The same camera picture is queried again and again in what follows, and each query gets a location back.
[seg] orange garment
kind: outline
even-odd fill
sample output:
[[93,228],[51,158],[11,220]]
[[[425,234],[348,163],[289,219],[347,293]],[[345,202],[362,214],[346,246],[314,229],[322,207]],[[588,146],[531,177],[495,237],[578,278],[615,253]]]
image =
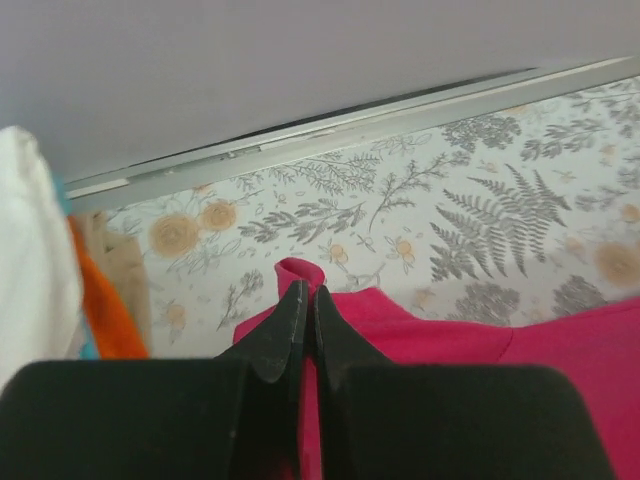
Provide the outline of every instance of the orange garment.
[[148,358],[147,349],[124,302],[87,253],[76,220],[68,218],[84,284],[82,306],[100,357]]

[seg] wall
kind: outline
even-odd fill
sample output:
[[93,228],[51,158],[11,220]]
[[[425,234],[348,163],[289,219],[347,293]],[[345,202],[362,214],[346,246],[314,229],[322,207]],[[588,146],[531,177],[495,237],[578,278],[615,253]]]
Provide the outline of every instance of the wall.
[[73,180],[519,67],[637,53],[640,2],[6,0],[0,126]]

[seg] white cloth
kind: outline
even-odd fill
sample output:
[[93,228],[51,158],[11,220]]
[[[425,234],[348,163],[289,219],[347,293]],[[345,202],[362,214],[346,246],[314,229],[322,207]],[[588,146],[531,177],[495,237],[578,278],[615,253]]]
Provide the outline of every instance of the white cloth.
[[28,363],[74,355],[81,319],[73,237],[35,138],[17,127],[0,131],[0,275],[2,389]]

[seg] pink fabric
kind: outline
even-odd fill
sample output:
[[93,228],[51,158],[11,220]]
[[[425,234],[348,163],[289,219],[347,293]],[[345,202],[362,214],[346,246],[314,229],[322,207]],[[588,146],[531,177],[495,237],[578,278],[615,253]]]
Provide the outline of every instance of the pink fabric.
[[[295,258],[275,266],[280,297],[294,280],[310,295],[324,283],[322,270]],[[640,298],[523,328],[418,319],[368,288],[333,299],[347,322],[391,360],[401,364],[536,364],[562,371],[581,392],[621,480],[640,478]],[[238,325],[239,341],[273,309]],[[316,370],[305,361],[302,392],[304,480],[321,480]]]

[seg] wallpaper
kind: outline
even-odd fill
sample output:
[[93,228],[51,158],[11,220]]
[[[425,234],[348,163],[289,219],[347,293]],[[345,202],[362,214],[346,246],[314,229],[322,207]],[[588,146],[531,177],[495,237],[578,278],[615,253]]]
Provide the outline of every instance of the wallpaper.
[[640,78],[109,212],[137,235],[153,354],[210,356],[277,300],[273,265],[422,318],[524,326],[640,291]]

